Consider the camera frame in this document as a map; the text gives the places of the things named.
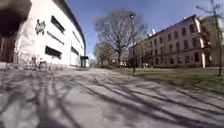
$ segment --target building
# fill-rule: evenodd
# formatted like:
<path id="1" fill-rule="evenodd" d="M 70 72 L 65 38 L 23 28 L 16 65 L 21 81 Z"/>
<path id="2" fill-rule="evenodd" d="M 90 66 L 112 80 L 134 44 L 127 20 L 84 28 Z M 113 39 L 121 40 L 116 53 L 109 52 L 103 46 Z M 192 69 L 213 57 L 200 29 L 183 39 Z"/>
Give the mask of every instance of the building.
<path id="1" fill-rule="evenodd" d="M 199 19 L 193 15 L 149 36 L 129 48 L 129 62 L 134 64 L 134 49 L 136 67 L 204 68 L 217 66 L 215 29 L 209 19 L 211 18 Z"/>
<path id="2" fill-rule="evenodd" d="M 85 66 L 83 32 L 64 0 L 0 0 L 0 61 Z"/>

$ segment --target lawn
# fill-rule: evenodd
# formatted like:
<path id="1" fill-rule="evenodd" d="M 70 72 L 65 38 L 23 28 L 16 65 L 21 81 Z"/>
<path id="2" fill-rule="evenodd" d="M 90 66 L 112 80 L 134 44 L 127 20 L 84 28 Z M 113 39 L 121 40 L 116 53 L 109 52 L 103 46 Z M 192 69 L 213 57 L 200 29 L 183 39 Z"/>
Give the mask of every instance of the lawn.
<path id="1" fill-rule="evenodd" d="M 132 75 L 132 69 L 114 69 L 125 75 Z M 224 95 L 224 77 L 217 76 L 217 68 L 207 69 L 137 69 L 134 76 L 155 82 L 203 89 Z"/>

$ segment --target white building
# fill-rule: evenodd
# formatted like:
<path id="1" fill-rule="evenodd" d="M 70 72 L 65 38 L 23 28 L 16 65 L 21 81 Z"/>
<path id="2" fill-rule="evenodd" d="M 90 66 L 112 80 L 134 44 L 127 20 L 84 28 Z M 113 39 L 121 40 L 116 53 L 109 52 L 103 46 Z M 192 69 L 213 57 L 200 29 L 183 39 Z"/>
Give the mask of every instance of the white building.
<path id="1" fill-rule="evenodd" d="M 64 0 L 0 0 L 0 17 L 1 62 L 85 65 L 85 39 Z"/>

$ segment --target wall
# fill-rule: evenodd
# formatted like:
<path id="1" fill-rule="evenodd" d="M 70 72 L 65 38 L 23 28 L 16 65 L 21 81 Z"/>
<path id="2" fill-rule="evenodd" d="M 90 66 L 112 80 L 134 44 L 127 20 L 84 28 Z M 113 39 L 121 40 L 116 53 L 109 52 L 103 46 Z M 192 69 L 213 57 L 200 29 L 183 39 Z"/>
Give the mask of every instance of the wall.
<path id="1" fill-rule="evenodd" d="M 43 58 L 48 63 L 80 65 L 79 56 L 84 55 L 84 42 L 74 24 L 72 24 L 52 0 L 32 0 L 31 2 L 32 7 L 29 17 L 21 25 L 16 43 L 15 51 L 18 52 L 19 61 L 25 62 L 30 60 L 32 56 L 37 56 Z M 63 33 L 51 23 L 52 16 L 64 27 L 65 31 Z M 37 20 L 46 24 L 44 35 L 42 33 L 37 34 L 35 31 Z M 61 59 L 46 55 L 46 46 L 60 51 L 62 53 Z M 79 56 L 73 55 L 71 46 L 79 52 Z"/>
<path id="2" fill-rule="evenodd" d="M 190 32 L 190 25 L 193 24 L 195 32 Z M 182 36 L 182 28 L 186 29 L 186 35 Z M 175 38 L 175 31 L 178 32 L 178 38 Z M 197 47 L 193 46 L 192 38 L 197 39 Z M 188 40 L 188 48 L 184 49 L 184 40 Z M 176 43 L 179 42 L 180 50 L 177 51 Z M 187 19 L 183 19 L 177 24 L 170 26 L 167 29 L 164 29 L 151 37 L 145 39 L 144 41 L 139 42 L 136 45 L 135 53 L 137 55 L 137 65 L 142 65 L 141 58 L 146 56 L 143 59 L 144 63 L 148 63 L 154 67 L 205 67 L 205 58 L 203 53 L 203 40 L 200 37 L 200 22 L 196 19 L 195 16 L 191 16 Z M 195 62 L 195 53 L 199 54 L 199 61 Z M 190 62 L 185 63 L 185 56 L 190 56 Z M 181 57 L 182 63 L 177 63 L 177 56 Z M 170 58 L 173 58 L 174 63 L 170 63 Z"/>
<path id="3" fill-rule="evenodd" d="M 207 48 L 208 52 L 211 54 L 211 61 L 212 66 L 218 66 L 219 65 L 219 50 L 217 45 L 217 35 L 216 35 L 216 28 L 215 28 L 215 20 L 213 17 L 206 17 L 202 20 L 202 26 L 206 28 L 206 30 L 209 32 L 210 37 L 210 48 Z M 223 22 L 219 20 L 219 27 L 221 30 L 223 30 Z M 224 52 L 222 51 L 222 63 L 224 64 Z"/>

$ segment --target pavement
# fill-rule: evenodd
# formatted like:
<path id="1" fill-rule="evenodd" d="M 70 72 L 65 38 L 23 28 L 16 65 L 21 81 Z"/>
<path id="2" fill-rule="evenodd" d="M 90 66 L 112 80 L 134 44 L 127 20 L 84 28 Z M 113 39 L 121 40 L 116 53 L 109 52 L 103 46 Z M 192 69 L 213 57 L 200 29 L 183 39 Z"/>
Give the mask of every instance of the pavement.
<path id="1" fill-rule="evenodd" d="M 103 69 L 0 71 L 0 128 L 224 128 L 224 98 Z"/>

